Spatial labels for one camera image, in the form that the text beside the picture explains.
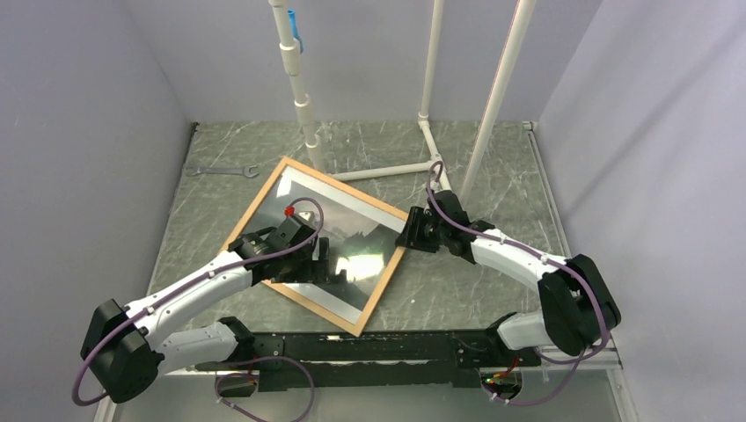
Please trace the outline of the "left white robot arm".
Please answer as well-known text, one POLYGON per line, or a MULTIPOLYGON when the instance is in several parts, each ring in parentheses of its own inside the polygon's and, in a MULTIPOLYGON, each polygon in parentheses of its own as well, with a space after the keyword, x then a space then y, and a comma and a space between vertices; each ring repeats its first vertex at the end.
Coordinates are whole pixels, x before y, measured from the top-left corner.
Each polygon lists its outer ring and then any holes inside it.
POLYGON ((189 331, 183 325, 225 298, 307 268, 322 226, 287 207, 279 226, 239 235, 173 285, 127 305, 113 299, 100 304, 84 337, 83 370, 95 375, 104 397, 121 404, 183 367, 207 362, 245 367, 255 337, 236 317, 189 331))

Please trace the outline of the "aluminium rail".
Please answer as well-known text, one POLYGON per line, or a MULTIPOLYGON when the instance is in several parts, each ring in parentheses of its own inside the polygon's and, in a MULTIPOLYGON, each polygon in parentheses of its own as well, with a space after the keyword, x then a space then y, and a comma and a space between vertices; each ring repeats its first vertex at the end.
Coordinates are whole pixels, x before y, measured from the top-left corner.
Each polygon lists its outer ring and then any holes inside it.
MULTIPOLYGON (((485 386, 490 391, 496 391, 504 398, 514 399, 518 395, 520 389, 519 378, 524 370, 539 370, 542 374, 547 375, 553 370, 563 371, 575 367, 578 370, 607 370, 611 376, 614 376, 622 368, 618 353, 613 347, 607 347, 597 354, 585 353, 579 358, 567 357, 560 350, 551 347, 546 347, 539 351, 533 349, 533 351, 541 360, 539 366, 523 367, 515 373, 512 373, 508 369, 500 372, 478 373, 476 378, 479 381, 479 386, 485 386)), ((199 373, 195 369, 196 365, 193 365, 174 370, 171 374, 173 376, 214 376, 219 393, 224 393, 228 397, 249 397, 253 392, 260 390, 259 376, 251 368, 251 365, 256 363, 256 360, 250 359, 247 363, 249 367, 241 370, 199 373)), ((314 385, 317 388, 326 388, 316 386, 310 374, 306 375, 306 379, 308 382, 307 386, 314 385)))

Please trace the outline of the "blue nozzle on pipe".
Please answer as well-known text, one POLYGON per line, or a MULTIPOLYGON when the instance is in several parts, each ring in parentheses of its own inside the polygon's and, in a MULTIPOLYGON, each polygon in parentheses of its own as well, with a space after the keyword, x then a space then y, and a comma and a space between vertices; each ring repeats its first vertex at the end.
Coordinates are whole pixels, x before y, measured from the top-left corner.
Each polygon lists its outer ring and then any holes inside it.
POLYGON ((298 43, 299 52, 302 54, 304 52, 304 43, 297 29, 296 12, 292 9, 288 10, 288 18, 289 18, 289 24, 290 24, 292 35, 298 43))

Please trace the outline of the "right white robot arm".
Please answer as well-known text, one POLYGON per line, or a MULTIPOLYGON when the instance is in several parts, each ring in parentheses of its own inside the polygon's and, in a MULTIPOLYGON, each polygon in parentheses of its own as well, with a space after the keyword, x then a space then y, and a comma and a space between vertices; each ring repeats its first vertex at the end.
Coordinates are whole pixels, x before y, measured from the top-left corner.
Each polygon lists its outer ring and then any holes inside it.
POLYGON ((601 345, 622 320, 596 263, 578 254, 552 255, 505 235, 492 223, 470 220, 450 190, 411 207, 396 246, 435 253, 442 247, 465 261, 492 268, 538 295, 540 309, 495 321, 485 341, 487 358, 505 365, 526 348, 555 346, 579 356, 601 345))

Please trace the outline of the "grey metal wrench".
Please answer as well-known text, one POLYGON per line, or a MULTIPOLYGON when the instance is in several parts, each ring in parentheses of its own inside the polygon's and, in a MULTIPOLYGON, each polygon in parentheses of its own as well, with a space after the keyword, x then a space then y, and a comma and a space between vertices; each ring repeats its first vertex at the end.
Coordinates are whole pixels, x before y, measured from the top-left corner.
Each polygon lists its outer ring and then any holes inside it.
POLYGON ((259 176, 259 173, 256 171, 256 169, 257 165, 248 165, 243 167, 188 166, 185 168, 185 174, 189 177, 211 174, 256 178, 259 176))

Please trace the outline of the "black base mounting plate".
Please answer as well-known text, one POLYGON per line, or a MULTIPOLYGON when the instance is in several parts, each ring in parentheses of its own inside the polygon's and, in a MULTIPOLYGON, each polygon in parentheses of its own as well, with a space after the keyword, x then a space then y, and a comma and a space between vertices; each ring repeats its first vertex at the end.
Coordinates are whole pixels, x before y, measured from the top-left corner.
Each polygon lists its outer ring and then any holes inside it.
POLYGON ((227 362, 196 365, 199 373, 241 370, 248 360, 261 392, 307 386, 378 387, 449 384, 476 388, 478 373, 512 373, 537 367, 532 348, 503 346, 492 331, 369 331, 359 337, 335 332, 257 332, 252 351, 227 362))

